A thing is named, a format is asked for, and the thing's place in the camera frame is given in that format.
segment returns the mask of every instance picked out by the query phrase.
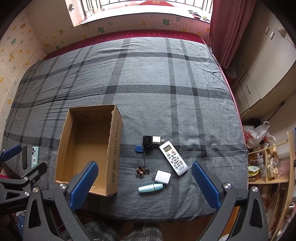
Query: bed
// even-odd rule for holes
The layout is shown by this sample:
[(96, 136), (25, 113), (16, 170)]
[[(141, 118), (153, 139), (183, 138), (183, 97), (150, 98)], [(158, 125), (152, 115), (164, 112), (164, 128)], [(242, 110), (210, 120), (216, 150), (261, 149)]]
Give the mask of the bed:
[[(118, 192), (110, 197), (89, 195), (84, 208), (114, 219), (192, 220), (214, 212), (191, 175), (194, 160), (205, 163), (222, 182), (247, 187), (242, 126), (225, 77), (198, 36), (153, 30), (151, 37), (146, 32), (147, 37), (120, 33), (123, 37), (110, 41), (105, 41), (108, 36), (93, 38), (34, 64), (18, 87), (3, 146), (39, 146), (39, 160), (47, 163), (48, 171), (37, 185), (54, 188), (68, 108), (116, 104), (123, 118)], [(145, 155), (146, 166), (172, 177), (161, 192), (147, 195), (137, 188), (153, 183), (153, 178), (137, 178), (135, 172), (144, 163), (143, 155), (135, 152), (143, 135), (170, 140), (189, 167), (178, 177), (160, 150), (152, 149)], [(7, 165), (20, 176), (30, 170), (30, 164), (22, 169), (20, 155)]]

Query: plaid shorts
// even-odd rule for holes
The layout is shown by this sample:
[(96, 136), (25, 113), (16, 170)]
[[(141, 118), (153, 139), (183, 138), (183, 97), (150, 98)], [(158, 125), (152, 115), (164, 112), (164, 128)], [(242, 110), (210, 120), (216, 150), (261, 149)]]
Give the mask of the plaid shorts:
[[(119, 241), (116, 228), (104, 220), (96, 219), (85, 224), (84, 228), (93, 240)], [(72, 241), (67, 231), (62, 232), (62, 237), (66, 241)], [(120, 241), (163, 241), (163, 235), (160, 229), (154, 225), (134, 225), (129, 235)]]

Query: cabinet handle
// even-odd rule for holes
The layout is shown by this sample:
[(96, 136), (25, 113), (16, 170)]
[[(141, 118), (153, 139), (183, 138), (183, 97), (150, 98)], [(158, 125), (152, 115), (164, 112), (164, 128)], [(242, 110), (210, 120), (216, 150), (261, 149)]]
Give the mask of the cabinet handle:
[[(239, 95), (237, 94), (237, 98), (239, 99)], [(240, 99), (239, 99), (239, 103), (240, 103), (241, 101), (240, 101)]]
[(246, 87), (247, 87), (247, 89), (248, 89), (248, 92), (249, 92), (249, 94), (251, 93), (251, 91), (249, 90), (249, 88), (248, 88), (248, 85), (246, 85)]
[(270, 35), (270, 39), (274, 38), (274, 32), (272, 31), (271, 35)]
[(266, 28), (266, 30), (265, 30), (265, 34), (267, 35), (268, 32), (269, 32), (269, 27)]

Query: red curtain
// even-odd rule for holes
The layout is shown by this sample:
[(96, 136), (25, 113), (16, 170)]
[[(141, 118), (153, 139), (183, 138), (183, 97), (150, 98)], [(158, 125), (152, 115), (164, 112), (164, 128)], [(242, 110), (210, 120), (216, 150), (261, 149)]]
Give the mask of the red curtain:
[(228, 68), (257, 0), (213, 0), (207, 45), (222, 68)]

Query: red bed frame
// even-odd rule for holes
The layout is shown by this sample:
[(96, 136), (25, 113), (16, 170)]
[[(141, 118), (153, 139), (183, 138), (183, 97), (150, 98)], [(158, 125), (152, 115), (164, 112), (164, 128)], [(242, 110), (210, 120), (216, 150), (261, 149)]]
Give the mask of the red bed frame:
[(70, 52), (75, 49), (83, 48), (89, 45), (94, 45), (102, 42), (107, 42), (116, 39), (128, 39), (136, 37), (162, 37), (162, 38), (172, 38), (172, 39), (183, 39), (190, 40), (198, 43), (205, 44), (203, 39), (198, 35), (186, 32), (171, 31), (171, 30), (130, 30), (130, 31), (121, 31), (115, 33), (102, 34), (88, 39), (80, 40), (76, 43), (70, 44), (64, 48), (58, 49), (48, 56), (45, 59), (50, 59), (61, 54)]

